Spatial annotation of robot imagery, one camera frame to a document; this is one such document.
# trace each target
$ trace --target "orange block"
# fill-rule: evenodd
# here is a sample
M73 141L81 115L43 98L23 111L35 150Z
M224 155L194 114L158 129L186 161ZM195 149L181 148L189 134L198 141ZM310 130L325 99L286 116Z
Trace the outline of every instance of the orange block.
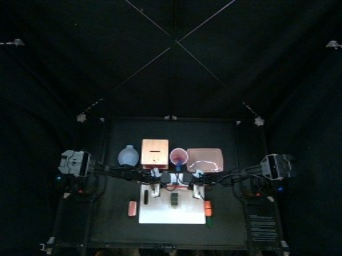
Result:
M205 214L208 217L213 216L212 201L205 201Z

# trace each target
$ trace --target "red object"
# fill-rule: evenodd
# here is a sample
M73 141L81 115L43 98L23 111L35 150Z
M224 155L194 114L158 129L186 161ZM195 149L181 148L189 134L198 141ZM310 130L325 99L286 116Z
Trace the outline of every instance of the red object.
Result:
M129 204L129 216L134 217L137 215L137 201L130 201Z
M206 216L213 215L212 201L205 201L205 213Z

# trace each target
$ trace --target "black curtain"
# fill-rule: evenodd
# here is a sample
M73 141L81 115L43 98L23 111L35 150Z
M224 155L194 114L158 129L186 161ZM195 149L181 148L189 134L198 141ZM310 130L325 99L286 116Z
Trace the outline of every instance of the black curtain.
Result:
M61 153L73 145L77 117L33 56L3 47L0 59L0 254L38 255L53 234L54 176Z
M342 52L328 49L268 123L272 152L292 153L298 177L282 198L288 242L298 255L341 255Z

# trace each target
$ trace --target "orange box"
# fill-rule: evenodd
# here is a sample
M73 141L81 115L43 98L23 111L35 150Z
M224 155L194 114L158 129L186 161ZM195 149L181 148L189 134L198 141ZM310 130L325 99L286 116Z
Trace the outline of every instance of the orange box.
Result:
M143 139L142 165L145 169L169 169L169 140Z

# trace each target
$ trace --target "black table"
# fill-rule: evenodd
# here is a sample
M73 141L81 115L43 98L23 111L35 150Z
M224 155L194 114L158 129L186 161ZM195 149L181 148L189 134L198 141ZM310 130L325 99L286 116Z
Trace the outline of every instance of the black table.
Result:
M139 154L143 139L169 139L177 147L221 148L225 171L260 164L268 150L264 129L253 121L114 119L82 126L77 150L87 150L105 164L118 166L126 145ZM246 211L233 187L206 191L213 203L213 227L201 224L139 224L127 216L129 201L139 202L141 185L102 177L106 189L94 202L62 199L55 227L57 246L87 248L161 248L246 250Z

